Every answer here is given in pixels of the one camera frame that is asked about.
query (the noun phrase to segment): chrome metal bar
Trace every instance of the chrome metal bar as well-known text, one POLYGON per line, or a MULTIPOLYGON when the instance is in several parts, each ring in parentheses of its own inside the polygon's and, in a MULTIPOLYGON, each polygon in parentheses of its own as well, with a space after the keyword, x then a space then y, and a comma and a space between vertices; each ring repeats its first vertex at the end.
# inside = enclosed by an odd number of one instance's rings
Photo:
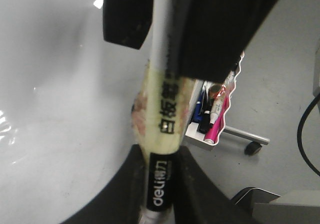
POLYGON ((235 136, 247 139, 247 140, 255 141, 255 142, 258 142, 258 143, 263 144, 263 145, 268 145, 269 142, 270 142, 270 139, 268 139, 268 138, 265 138, 265 137, 262 137, 262 136, 258 136, 258 135, 255 135, 255 134, 251 134, 249 132, 246 132, 246 131, 243 131, 243 130, 239 130, 239 129, 236 129, 236 128, 233 128, 233 127, 227 126, 227 125, 225 126, 223 131, 225 133, 228 133, 228 134, 231 134, 231 135, 235 135, 235 136))

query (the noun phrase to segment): pink pen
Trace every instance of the pink pen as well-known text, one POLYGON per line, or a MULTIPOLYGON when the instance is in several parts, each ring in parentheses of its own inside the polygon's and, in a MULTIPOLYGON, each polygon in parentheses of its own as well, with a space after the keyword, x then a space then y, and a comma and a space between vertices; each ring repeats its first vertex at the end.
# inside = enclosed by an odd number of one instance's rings
POLYGON ((227 102, 229 101, 228 95, 225 97, 224 102, 223 102, 223 108, 220 112, 220 115, 216 122, 214 123, 213 127, 208 131, 208 133, 205 135, 204 141, 210 145, 214 145, 216 142, 216 137, 218 135, 219 130, 221 129, 220 124, 221 124, 221 119, 224 116, 224 112, 227 107, 227 102))

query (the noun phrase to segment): deli logo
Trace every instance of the deli logo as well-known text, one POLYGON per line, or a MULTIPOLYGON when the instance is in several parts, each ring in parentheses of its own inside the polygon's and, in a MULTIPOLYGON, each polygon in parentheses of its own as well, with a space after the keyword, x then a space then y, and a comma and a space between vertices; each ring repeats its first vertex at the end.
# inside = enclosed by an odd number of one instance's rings
POLYGON ((163 211, 171 206, 173 156, 154 153, 150 155, 146 201, 149 210, 163 211))

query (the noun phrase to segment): wire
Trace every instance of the wire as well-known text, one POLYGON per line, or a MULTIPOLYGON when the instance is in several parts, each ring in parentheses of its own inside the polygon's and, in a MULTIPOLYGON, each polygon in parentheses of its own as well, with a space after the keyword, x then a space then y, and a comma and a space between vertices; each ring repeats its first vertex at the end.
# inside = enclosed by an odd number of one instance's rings
POLYGON ((307 163, 307 165, 318 175, 320 176, 320 171, 311 163, 311 161, 308 159, 304 149, 303 149, 303 145, 302 145, 302 130, 304 128, 304 124, 311 112, 311 110, 317 105, 317 103, 320 101, 320 93, 312 100, 312 102, 309 104, 309 106, 307 107, 307 109, 305 110, 303 116, 301 117, 299 126, 298 126, 298 130, 297 130, 297 142, 298 142, 298 148, 300 151, 300 154, 302 156, 302 158, 304 159, 304 161, 307 163))

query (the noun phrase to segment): metal caster wheel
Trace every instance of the metal caster wheel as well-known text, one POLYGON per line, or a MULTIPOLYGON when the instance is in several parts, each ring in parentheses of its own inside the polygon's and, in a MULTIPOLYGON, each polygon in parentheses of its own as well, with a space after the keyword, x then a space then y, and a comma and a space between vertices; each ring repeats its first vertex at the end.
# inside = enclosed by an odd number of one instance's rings
POLYGON ((257 154, 260 150, 261 150, 262 146, 260 145, 260 143, 258 142, 250 142, 246 148, 244 149, 245 152, 244 154, 245 155, 255 155, 257 154))

